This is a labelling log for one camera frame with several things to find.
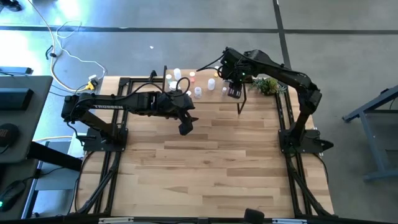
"small bottle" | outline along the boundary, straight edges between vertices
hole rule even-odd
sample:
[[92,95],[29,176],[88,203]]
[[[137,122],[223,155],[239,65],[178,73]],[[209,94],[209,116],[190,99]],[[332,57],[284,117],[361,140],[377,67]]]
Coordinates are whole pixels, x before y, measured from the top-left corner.
[[195,98],[196,99],[201,98],[201,88],[200,87],[195,87]]
[[166,75],[167,84],[170,85],[170,83],[173,81],[172,78],[173,78],[173,77],[172,77],[170,74],[167,74],[167,75]]
[[172,82],[170,83],[170,90],[175,91],[176,89],[177,89],[177,81],[172,81]]
[[209,79],[209,82],[207,83],[207,89],[214,90],[215,88],[216,88],[216,80],[214,80],[214,78]]
[[181,70],[179,68],[174,69],[174,79],[179,81],[181,78]]
[[216,71],[216,72],[214,73],[214,77],[215,77],[215,78],[218,78],[218,71]]
[[226,87],[223,87],[222,91],[221,91],[221,95],[225,95],[226,93]]
[[190,80],[192,83],[194,83],[194,82],[195,82],[195,72],[190,72],[190,73],[189,73],[189,76],[190,76],[189,80]]

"table leg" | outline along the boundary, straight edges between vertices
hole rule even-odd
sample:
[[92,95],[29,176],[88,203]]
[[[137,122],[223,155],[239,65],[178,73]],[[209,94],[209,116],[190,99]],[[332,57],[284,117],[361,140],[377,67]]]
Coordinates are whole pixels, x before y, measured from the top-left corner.
[[246,103],[246,100],[247,100],[247,98],[246,98],[246,85],[244,83],[243,83],[243,98],[244,98],[244,100],[243,100],[242,106],[239,106],[239,103],[236,104],[236,106],[238,106],[238,114],[241,114],[242,109],[244,107],[244,104]]
[[80,159],[58,152],[36,142],[32,142],[30,144],[30,150],[27,157],[62,166],[71,170],[80,171],[81,168]]

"succulent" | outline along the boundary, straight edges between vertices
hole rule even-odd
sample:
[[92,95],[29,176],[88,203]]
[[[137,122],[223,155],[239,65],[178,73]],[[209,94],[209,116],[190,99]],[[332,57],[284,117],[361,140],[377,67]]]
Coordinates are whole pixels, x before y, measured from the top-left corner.
[[278,92],[279,84],[275,78],[257,78],[253,80],[251,88],[256,87],[262,94],[269,96]]

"concrete floor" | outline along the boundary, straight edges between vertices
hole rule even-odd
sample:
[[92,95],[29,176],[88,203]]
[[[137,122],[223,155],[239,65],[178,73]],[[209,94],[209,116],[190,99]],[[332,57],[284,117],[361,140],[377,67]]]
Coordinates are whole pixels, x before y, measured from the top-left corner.
[[[0,12],[0,26],[42,26],[29,3],[20,2],[24,5],[22,12],[6,9]],[[90,27],[277,28],[272,0],[118,0],[117,4],[111,0],[36,0],[34,3],[51,25],[81,20]],[[279,4],[285,29],[398,29],[395,0],[279,0]],[[398,83],[397,37],[330,35],[327,31],[322,35],[286,35],[292,68],[307,73],[323,93],[313,117],[322,138],[335,143],[324,159],[335,213],[341,217],[398,220],[398,180],[363,182],[363,174],[374,171],[376,166],[362,125],[359,120],[351,124],[341,120],[343,115]],[[36,75],[50,75],[49,61],[44,57],[50,45],[46,31],[0,30],[1,65],[28,66]],[[151,70],[160,73],[163,65],[198,68],[217,58],[226,46],[240,51],[261,49],[276,62],[283,62],[278,34],[80,32],[65,42],[73,54],[102,63],[108,75],[148,75]],[[86,82],[88,76],[101,74],[98,67],[65,55],[59,58],[55,72],[74,88]],[[60,118],[61,107],[62,98],[50,95],[36,138],[72,134]],[[77,128],[85,131],[83,125]],[[38,208],[44,211],[45,202]]]

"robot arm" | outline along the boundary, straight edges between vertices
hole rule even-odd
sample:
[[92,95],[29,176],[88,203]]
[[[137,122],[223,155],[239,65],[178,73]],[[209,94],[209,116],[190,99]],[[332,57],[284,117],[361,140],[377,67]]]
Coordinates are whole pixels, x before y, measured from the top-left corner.
[[261,50],[252,50],[241,54],[235,49],[227,47],[223,53],[222,66],[218,69],[218,75],[222,79],[230,81],[229,96],[239,98],[242,84],[259,74],[269,75],[297,90],[300,115],[289,130],[281,130],[279,134],[282,152],[291,152],[291,148],[298,152],[304,152],[305,149],[307,152],[322,152],[333,147],[332,143],[319,140],[319,131],[305,130],[305,123],[309,116],[317,110],[322,97],[316,84],[312,83],[306,74],[273,62]]

